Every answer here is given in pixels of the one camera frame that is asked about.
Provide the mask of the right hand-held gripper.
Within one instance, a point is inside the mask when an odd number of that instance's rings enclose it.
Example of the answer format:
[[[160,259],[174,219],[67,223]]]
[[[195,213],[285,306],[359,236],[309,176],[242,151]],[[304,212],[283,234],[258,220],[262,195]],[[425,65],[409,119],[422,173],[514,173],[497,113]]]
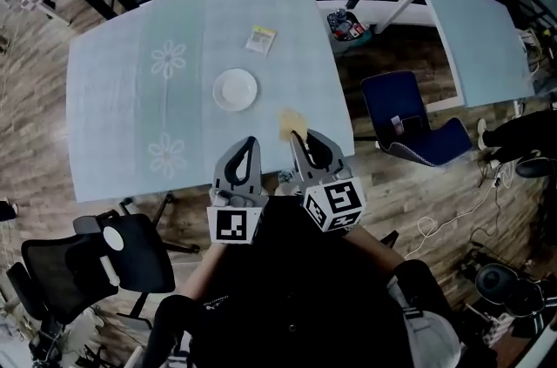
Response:
[[[360,179],[345,166],[340,147],[316,130],[307,132],[306,143],[290,133],[290,147],[303,183],[303,207],[322,232],[348,232],[366,208]]]

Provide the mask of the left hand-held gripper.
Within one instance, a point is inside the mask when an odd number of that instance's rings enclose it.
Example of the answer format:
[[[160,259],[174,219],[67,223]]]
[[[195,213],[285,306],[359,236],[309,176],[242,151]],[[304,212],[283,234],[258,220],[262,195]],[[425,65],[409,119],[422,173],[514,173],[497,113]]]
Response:
[[[246,137],[224,153],[215,166],[213,187],[209,191],[211,205],[206,209],[211,241],[251,244],[269,201],[267,195],[259,194],[261,156],[257,138]]]

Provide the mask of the yellow sponge piece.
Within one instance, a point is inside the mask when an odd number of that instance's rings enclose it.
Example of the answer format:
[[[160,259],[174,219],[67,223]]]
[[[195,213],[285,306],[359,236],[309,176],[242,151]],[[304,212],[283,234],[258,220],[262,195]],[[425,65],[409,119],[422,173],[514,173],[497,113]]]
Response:
[[[278,114],[279,140],[283,143],[289,143],[293,132],[297,133],[301,138],[303,145],[308,149],[307,137],[308,127],[305,117],[292,109],[283,109]]]

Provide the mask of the white plate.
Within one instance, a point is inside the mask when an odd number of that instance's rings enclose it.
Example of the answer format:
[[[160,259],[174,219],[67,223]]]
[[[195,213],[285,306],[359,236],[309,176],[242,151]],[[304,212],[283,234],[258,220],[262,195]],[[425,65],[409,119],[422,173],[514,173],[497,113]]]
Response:
[[[214,81],[212,96],[219,108],[239,112],[249,108],[258,95],[255,77],[240,68],[223,71]]]

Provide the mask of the grey shoulder bag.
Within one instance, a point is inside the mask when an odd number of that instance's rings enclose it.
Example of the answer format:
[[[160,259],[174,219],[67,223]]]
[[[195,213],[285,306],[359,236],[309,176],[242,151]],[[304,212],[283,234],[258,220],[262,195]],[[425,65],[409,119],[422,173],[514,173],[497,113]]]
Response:
[[[456,368],[461,346],[450,323],[439,314],[411,306],[396,276],[386,288],[402,310],[413,367]]]

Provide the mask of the person's right forearm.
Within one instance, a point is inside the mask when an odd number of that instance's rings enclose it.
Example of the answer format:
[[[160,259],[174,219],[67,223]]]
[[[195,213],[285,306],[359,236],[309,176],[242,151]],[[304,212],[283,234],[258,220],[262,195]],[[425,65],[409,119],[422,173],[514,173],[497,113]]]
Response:
[[[344,235],[344,239],[363,251],[377,270],[384,274],[391,273],[406,261],[398,252],[381,243],[360,225],[354,226],[347,232]]]

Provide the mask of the blue chair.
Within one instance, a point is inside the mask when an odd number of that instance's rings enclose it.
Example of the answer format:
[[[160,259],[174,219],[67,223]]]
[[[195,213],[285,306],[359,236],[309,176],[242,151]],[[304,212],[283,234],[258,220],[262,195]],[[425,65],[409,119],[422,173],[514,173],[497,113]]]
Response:
[[[469,152],[472,141],[456,117],[439,128],[430,125],[416,77],[411,71],[395,71],[368,77],[360,85],[375,131],[375,141],[385,153],[429,167],[451,163]],[[397,136],[391,118],[420,116],[424,130]]]

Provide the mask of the black phone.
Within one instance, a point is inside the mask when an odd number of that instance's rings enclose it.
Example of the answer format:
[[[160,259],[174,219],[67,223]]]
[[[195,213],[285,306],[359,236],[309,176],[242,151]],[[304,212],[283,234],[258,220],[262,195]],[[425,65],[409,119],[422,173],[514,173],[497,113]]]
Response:
[[[420,116],[402,118],[401,126],[403,135],[416,135],[424,130],[424,125]]]

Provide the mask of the black office chair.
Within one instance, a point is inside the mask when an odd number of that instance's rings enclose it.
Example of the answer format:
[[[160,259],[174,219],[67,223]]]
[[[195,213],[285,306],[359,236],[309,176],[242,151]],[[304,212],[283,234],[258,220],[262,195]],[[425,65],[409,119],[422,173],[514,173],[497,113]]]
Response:
[[[167,194],[155,217],[148,217],[130,212],[133,200],[127,197],[118,211],[76,218],[70,237],[23,242],[22,259],[7,276],[24,309],[36,320],[68,325],[124,289],[140,295],[127,316],[139,320],[148,295],[175,288],[170,252],[199,251],[195,244],[166,243],[158,234],[160,218],[172,201]]]

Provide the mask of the person's black shirt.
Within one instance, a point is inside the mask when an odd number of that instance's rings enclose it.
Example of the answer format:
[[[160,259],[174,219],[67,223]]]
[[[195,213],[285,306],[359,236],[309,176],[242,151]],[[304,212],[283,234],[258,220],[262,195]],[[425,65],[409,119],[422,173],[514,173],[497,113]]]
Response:
[[[271,197],[251,244],[227,244],[204,296],[156,311],[141,368],[414,368],[393,276],[411,306],[452,310],[428,266],[389,274],[322,232],[295,197]]]

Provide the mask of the clear packet with yellow label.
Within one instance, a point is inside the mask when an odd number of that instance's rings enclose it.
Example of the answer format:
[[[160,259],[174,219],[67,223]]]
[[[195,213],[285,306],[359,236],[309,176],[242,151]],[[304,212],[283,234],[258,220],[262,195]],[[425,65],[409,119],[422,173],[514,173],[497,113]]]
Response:
[[[252,32],[245,42],[245,48],[267,56],[276,36],[275,30],[253,25]]]

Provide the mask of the bin with bottles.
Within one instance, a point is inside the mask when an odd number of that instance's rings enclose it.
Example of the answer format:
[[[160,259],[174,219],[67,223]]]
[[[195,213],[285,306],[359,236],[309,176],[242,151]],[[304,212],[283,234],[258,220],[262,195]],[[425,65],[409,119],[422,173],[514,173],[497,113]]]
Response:
[[[326,21],[332,37],[341,43],[361,44],[372,38],[370,27],[361,23],[351,11],[344,8],[329,13]]]

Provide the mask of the light blue flowered tablecloth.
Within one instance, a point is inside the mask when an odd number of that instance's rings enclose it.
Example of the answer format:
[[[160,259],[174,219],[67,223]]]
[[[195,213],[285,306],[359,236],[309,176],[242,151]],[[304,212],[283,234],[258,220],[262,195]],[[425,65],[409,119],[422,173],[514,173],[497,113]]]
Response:
[[[258,25],[277,31],[267,56],[245,48]],[[215,79],[240,68],[258,83],[246,110],[222,110]],[[315,0],[157,0],[70,44],[66,123],[80,203],[212,181],[218,159],[254,136],[265,172],[292,166],[279,113],[354,153],[352,124]]]

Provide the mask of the light blue topped white table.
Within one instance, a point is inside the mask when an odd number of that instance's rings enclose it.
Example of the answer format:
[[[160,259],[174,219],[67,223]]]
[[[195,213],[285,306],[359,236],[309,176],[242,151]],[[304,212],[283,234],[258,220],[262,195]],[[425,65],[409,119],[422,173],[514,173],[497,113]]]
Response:
[[[376,34],[414,0],[399,0],[375,24]],[[429,103],[435,112],[476,107],[534,95],[527,53],[507,7],[495,0],[425,0],[440,35],[456,96]]]

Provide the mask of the black striped backpack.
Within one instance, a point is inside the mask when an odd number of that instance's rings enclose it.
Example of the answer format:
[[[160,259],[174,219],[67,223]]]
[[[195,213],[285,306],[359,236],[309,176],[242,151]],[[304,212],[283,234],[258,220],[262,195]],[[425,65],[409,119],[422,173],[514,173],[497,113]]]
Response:
[[[515,318],[531,317],[546,306],[540,285],[523,278],[503,264],[483,266],[475,278],[478,293],[488,302],[503,306]]]

